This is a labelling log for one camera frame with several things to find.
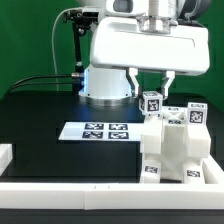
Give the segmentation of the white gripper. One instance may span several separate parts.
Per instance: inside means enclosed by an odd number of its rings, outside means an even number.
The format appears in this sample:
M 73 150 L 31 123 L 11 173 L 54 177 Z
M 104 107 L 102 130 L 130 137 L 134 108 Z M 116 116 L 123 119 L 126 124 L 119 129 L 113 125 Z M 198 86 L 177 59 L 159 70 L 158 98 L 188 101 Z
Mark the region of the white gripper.
M 161 97 L 166 100 L 175 72 L 197 76 L 208 70 L 208 30 L 178 25 L 169 34 L 146 33 L 135 19 L 106 17 L 94 32 L 90 62 L 99 68 L 129 68 L 127 79 L 134 98 L 140 95 L 138 69 L 164 71 Z

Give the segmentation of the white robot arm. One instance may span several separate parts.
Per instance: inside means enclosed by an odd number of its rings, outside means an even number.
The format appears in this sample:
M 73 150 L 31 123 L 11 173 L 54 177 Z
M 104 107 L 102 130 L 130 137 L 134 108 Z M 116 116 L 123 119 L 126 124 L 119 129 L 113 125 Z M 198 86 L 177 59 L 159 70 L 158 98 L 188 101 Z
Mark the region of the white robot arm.
M 208 30 L 197 22 L 212 0 L 77 0 L 94 13 L 90 65 L 98 69 L 163 73 L 162 95 L 177 75 L 210 66 Z

